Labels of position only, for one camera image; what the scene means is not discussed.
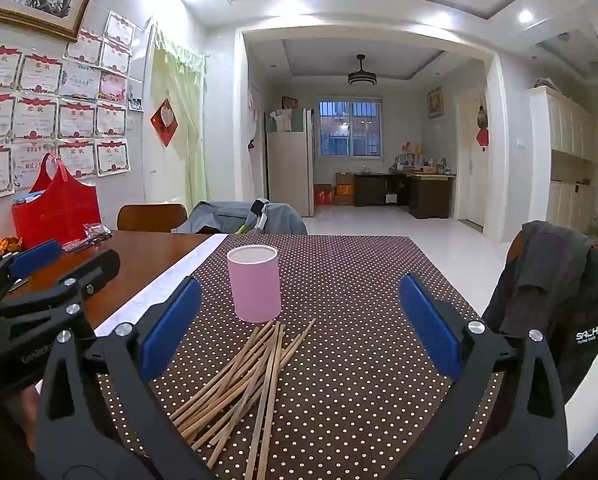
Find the red gift bag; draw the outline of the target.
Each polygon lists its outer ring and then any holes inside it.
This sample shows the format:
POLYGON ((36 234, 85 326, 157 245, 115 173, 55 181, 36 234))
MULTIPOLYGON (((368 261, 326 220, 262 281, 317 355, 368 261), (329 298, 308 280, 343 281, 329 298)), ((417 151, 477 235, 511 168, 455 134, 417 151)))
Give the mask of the red gift bag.
POLYGON ((11 207, 14 228, 24 249, 49 240, 61 245, 84 240, 84 226, 101 222, 95 186, 76 180, 52 153, 42 159, 30 193, 37 193, 37 198, 21 197, 11 207))

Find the red diamond wall decoration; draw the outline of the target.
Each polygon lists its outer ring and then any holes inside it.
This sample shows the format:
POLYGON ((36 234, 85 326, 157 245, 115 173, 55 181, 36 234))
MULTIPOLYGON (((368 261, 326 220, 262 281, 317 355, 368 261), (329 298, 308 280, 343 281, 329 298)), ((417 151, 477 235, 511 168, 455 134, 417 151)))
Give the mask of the red diamond wall decoration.
POLYGON ((179 128, 179 123, 177 122, 177 116, 174 114, 173 107, 170 103, 169 99, 165 99, 154 112, 154 115, 150 118, 151 125, 155 129, 157 136, 163 146, 167 148, 172 139, 174 134, 177 132, 177 128, 179 128))

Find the wooden chopstick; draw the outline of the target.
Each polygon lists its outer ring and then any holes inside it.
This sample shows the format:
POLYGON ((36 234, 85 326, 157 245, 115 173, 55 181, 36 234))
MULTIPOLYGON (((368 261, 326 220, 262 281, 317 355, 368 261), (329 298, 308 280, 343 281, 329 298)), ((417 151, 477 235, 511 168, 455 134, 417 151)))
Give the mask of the wooden chopstick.
POLYGON ((278 358, 281 356, 281 350, 279 350, 279 348, 282 347, 283 333, 284 329, 282 324, 277 323, 273 334, 273 340, 271 341, 272 348, 269 352, 269 358, 267 359, 267 368, 265 369, 263 383, 261 385, 259 394, 255 426, 253 426, 247 467, 244 476, 245 480, 252 480, 255 476, 261 432, 263 428, 265 412, 267 411, 267 397, 270 393, 272 379, 274 378, 277 370, 278 358))
POLYGON ((181 426, 187 417, 192 416, 208 401, 221 398, 237 382, 246 377, 249 370, 261 358, 264 345, 271 338, 273 330, 277 326, 277 323, 268 322, 262 327, 256 327, 244 347, 221 368, 218 374, 170 415, 172 422, 177 426, 181 426))
POLYGON ((265 400, 263 419, 257 433, 257 454, 256 454, 256 473, 257 479, 267 478, 267 462, 269 461, 271 434, 274 418, 274 404, 276 400, 276 388, 279 372, 281 371, 281 361, 283 354, 283 339, 285 335, 285 325, 278 327, 275 344, 275 355, 270 378, 267 380, 267 390, 261 399, 265 400))
MULTIPOLYGON (((316 319, 310 321, 307 327, 285 347, 283 339, 283 354, 281 361, 281 371, 283 367, 291 360, 293 354, 299 349, 302 341, 310 333, 316 319)), ((215 464, 218 463, 220 456, 223 453, 225 445, 231 440, 232 434, 235 428, 241 422, 241 419, 256 405, 258 409, 259 394, 265 369, 267 368, 267 359, 269 358, 269 352, 272 348, 271 341, 273 340, 273 334, 264 346, 264 352, 261 358, 255 363, 252 369, 252 374, 248 377, 246 387, 241 391, 241 395, 235 399, 235 403, 229 408, 229 410, 207 431, 203 437, 205 443, 210 445, 212 448, 212 454, 207 460, 207 465, 210 469, 213 469, 215 464)))

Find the black ceiling lamp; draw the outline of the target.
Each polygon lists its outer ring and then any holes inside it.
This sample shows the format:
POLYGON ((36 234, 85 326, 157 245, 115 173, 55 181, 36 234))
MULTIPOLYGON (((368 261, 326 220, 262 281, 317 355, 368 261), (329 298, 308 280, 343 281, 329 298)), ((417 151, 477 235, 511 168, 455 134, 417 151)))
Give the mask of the black ceiling lamp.
POLYGON ((370 84, 371 86, 377 85, 377 75, 373 72, 365 70, 364 61, 365 55, 358 54, 357 62, 359 62, 359 68, 348 74, 348 84, 350 84, 350 86, 354 86, 355 84, 370 84))

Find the brown polka dot mat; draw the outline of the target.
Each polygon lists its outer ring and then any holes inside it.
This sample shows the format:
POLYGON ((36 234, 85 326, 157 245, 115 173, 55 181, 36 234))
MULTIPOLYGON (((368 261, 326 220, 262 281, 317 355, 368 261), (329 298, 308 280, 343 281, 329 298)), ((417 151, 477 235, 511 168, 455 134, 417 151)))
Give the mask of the brown polka dot mat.
MULTIPOLYGON (((227 253, 245 245, 278 251, 282 313, 272 322, 285 325, 284 346, 316 319, 278 377, 266 479, 384 478, 450 386, 400 307, 401 278, 415 274, 465 318, 484 312, 493 281, 468 287, 449 280, 404 236, 116 234, 110 247, 119 252, 120 273, 87 304, 98 332, 136 321, 185 276, 203 291, 192 326, 151 385, 169 417, 267 324, 235 313, 227 253)), ((251 374, 181 426, 173 422, 205 462, 212 448, 203 436, 251 374)), ((255 405, 235 428, 212 469, 217 477, 244 479, 256 414, 255 405)))

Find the brown wooden chair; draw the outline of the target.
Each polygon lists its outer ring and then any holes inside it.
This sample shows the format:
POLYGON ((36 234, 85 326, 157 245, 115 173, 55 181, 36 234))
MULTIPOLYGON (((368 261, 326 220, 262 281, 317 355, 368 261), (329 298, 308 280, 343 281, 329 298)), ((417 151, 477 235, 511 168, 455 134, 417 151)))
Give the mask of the brown wooden chair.
POLYGON ((124 205, 116 218, 119 231, 170 233, 187 219, 182 204, 124 205))

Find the pink cylindrical cup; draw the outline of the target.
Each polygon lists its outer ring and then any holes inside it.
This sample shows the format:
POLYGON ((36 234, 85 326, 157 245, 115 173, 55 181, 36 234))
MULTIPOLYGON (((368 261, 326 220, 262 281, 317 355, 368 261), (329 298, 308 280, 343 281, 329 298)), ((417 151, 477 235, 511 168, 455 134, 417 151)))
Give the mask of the pink cylindrical cup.
POLYGON ((227 253, 229 284, 241 321, 267 323, 282 313, 278 251, 267 245, 245 245, 227 253))

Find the plastic wrapped packet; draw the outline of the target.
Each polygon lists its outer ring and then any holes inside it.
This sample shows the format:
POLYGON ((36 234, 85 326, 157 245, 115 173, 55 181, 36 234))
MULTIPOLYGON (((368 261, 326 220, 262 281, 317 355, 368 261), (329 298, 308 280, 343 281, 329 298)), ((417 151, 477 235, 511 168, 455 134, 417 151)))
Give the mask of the plastic wrapped packet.
POLYGON ((64 252, 81 252, 81 250, 97 245, 104 240, 109 240, 112 237, 112 231, 102 223, 87 223, 84 226, 84 235, 83 240, 72 240, 64 244, 62 250, 64 252))

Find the beige refrigerator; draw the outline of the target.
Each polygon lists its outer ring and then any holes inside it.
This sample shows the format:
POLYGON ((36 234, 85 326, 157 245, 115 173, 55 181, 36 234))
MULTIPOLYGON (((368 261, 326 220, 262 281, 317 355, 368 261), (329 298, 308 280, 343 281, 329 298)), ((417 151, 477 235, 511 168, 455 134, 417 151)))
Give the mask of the beige refrigerator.
POLYGON ((267 197, 292 206, 303 218, 314 216, 314 114, 272 110, 265 123, 267 197))

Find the dark jacket on chair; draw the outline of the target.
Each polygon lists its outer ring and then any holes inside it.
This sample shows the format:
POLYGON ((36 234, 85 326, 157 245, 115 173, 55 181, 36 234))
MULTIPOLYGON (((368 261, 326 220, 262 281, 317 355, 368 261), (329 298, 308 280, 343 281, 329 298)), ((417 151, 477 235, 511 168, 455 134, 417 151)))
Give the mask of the dark jacket on chair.
POLYGON ((565 401, 598 355, 598 248, 584 234, 531 221, 508 258, 485 313, 493 332, 548 342, 565 401))

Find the dark wooden desk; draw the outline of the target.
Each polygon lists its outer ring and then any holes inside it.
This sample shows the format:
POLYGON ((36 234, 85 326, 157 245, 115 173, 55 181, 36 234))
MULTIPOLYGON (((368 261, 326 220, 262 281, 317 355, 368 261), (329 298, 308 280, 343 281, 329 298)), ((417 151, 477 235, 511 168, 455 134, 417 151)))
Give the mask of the dark wooden desk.
POLYGON ((398 206, 415 219, 447 219, 454 180, 452 174, 421 172, 355 174, 354 206, 398 206))

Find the grey jacket on chair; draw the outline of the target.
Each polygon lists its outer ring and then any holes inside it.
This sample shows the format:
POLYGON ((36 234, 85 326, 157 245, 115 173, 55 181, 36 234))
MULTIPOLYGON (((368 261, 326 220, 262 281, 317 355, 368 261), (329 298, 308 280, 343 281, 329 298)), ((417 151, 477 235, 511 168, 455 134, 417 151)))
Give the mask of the grey jacket on chair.
POLYGON ((265 198, 248 202, 199 202, 187 220, 171 230, 177 234, 289 234, 308 229, 292 206, 265 198))

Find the green curtain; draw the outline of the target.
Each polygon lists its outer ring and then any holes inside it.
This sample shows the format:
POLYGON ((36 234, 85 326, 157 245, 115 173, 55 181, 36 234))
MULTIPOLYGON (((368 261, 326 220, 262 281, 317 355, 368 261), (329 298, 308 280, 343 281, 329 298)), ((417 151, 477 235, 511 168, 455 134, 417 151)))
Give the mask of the green curtain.
POLYGON ((159 106, 169 102, 173 119, 162 131, 169 134, 169 145, 181 161, 182 173, 172 182, 183 185, 184 204, 192 209, 200 200, 207 200, 203 148, 206 55, 176 44, 157 26, 151 49, 151 99, 159 106))

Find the barred window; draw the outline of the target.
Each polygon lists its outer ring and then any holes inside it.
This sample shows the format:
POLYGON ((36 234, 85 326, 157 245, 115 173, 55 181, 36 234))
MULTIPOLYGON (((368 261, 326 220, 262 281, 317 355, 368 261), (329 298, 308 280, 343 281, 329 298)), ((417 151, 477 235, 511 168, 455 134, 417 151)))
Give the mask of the barred window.
POLYGON ((320 100, 317 116, 322 156, 380 158, 383 155, 380 100, 320 100))

